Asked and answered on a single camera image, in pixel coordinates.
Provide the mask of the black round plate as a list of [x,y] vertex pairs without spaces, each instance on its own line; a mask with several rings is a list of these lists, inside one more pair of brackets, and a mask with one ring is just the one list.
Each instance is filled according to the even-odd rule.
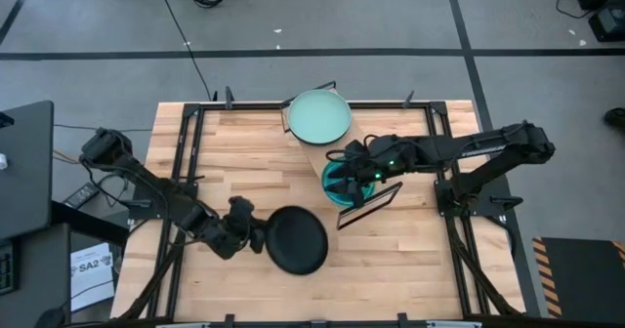
[[321,268],[329,249],[322,222],[300,206],[285,206],[273,212],[266,224],[265,240],[272,261],[295,275],[308,275]]

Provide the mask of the dark keypad device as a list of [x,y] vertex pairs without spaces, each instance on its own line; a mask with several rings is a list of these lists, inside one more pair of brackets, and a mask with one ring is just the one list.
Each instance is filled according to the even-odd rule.
[[0,241],[0,296],[20,286],[20,244],[16,239]]

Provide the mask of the person's foot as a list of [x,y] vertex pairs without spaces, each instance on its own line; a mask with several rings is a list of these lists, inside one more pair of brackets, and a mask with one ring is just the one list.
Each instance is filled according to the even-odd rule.
[[625,129],[625,108],[615,107],[604,114],[603,121],[608,126]]

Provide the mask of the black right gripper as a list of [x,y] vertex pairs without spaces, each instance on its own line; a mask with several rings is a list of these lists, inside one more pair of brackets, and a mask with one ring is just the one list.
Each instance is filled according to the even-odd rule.
[[408,165],[403,156],[405,146],[391,140],[373,140],[367,146],[368,157],[357,164],[345,164],[344,169],[333,169],[325,174],[325,185],[349,184],[349,196],[356,208],[364,204],[364,184],[383,182],[404,175]]

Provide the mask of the black yellow hazard mat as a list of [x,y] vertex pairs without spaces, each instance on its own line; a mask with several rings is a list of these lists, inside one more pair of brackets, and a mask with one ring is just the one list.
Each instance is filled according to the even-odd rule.
[[625,246],[535,237],[532,249],[550,317],[625,324]]

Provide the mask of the white paper sheet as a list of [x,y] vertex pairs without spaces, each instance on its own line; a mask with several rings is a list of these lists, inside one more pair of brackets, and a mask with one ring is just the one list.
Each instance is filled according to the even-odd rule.
[[69,303],[71,312],[114,296],[112,265],[113,256],[106,243],[71,254]]

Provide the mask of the wooden shelf with black frame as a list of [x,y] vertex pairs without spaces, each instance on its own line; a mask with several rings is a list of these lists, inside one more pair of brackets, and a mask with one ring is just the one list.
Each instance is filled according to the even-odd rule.
[[[333,92],[339,94],[337,89],[336,89],[336,83],[334,81],[331,81],[331,82],[328,82],[326,84],[323,84],[323,85],[321,85],[321,86],[319,86],[317,88],[314,88],[313,90],[315,90],[315,89],[330,90],[330,91],[333,91]],[[287,109],[289,107],[289,104],[297,96],[282,102],[278,106],[278,109],[280,111],[280,117],[282,119],[282,128],[283,128],[283,130],[286,133],[291,134],[294,138],[296,138],[296,137],[290,132],[288,124],[287,124]],[[312,165],[313,170],[315,171],[315,173],[319,177],[320,184],[321,184],[322,172],[323,172],[323,169],[325,168],[325,166],[330,161],[338,161],[337,158],[342,155],[342,153],[339,152],[336,155],[334,155],[334,157],[332,157],[332,159],[328,159],[327,156],[326,156],[326,153],[331,151],[331,150],[335,150],[335,149],[342,150],[351,141],[353,141],[353,140],[360,141],[360,140],[362,140],[365,137],[365,135],[362,132],[362,130],[360,129],[360,127],[354,121],[353,106],[350,103],[349,103],[349,106],[350,106],[351,111],[352,111],[352,125],[351,125],[349,131],[341,139],[339,139],[338,141],[333,142],[333,143],[329,143],[329,144],[318,145],[318,144],[305,143],[305,142],[299,140],[298,138],[296,138],[296,140],[300,144],[300,147],[302,148],[303,152],[305,153],[306,157],[308,158],[310,164]],[[371,215],[372,213],[374,213],[374,212],[376,212],[376,211],[386,207],[387,205],[389,205],[394,200],[394,198],[398,194],[399,190],[403,187],[403,183],[401,183],[401,182],[398,182],[398,183],[395,183],[395,184],[391,184],[391,185],[389,185],[389,186],[387,186],[385,188],[382,188],[382,187],[378,186],[376,183],[374,183],[374,184],[375,184],[375,191],[374,191],[373,195],[370,196],[370,197],[367,197],[364,200],[364,204],[363,204],[363,206],[361,208],[346,207],[346,206],[338,205],[335,202],[333,202],[325,194],[335,204],[335,206],[337,207],[337,209],[339,211],[338,219],[337,219],[337,225],[336,225],[337,229],[342,229],[342,228],[345,228],[347,226],[350,226],[351,224],[361,220],[362,218],[367,217],[367,216]]]

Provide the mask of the black power adapter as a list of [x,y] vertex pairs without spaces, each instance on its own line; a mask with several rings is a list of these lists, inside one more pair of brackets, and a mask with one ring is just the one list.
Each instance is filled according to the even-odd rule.
[[92,200],[100,193],[98,187],[93,183],[85,183],[72,194],[70,194],[63,202],[67,207],[80,209],[87,202]]

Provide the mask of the pale green round plate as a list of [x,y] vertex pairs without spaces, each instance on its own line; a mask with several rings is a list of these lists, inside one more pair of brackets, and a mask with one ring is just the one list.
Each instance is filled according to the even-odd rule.
[[339,94],[325,89],[297,96],[287,109],[290,132],[307,144],[331,144],[341,139],[352,125],[352,111]]

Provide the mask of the black computer mouse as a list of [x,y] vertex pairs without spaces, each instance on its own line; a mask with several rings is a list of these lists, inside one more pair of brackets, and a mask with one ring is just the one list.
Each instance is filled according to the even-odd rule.
[[34,328],[62,328],[65,325],[65,314],[62,308],[45,310],[37,319]]

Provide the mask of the black equipment case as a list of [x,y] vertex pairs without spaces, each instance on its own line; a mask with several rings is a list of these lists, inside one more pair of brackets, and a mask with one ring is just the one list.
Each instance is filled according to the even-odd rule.
[[577,0],[590,11],[588,23],[600,42],[625,41],[625,0]]

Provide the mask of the blue cup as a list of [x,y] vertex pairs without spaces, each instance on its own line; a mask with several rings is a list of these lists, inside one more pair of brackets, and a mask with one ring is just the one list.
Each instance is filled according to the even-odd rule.
[[[325,174],[333,169],[344,169],[345,163],[341,163],[339,161],[330,161],[322,172],[321,184],[325,194],[336,204],[346,206],[346,207],[354,207],[351,197],[349,196],[349,184],[332,184],[330,186],[325,185]],[[362,189],[364,193],[364,200],[367,197],[373,195],[375,191],[375,184],[369,183],[364,184],[364,188]]]

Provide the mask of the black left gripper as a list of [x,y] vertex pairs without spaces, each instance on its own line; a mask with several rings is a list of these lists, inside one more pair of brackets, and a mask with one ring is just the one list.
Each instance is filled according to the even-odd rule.
[[229,260],[250,241],[255,254],[261,254],[265,245],[266,220],[249,221],[237,218],[212,220],[202,230],[202,242],[223,260]]

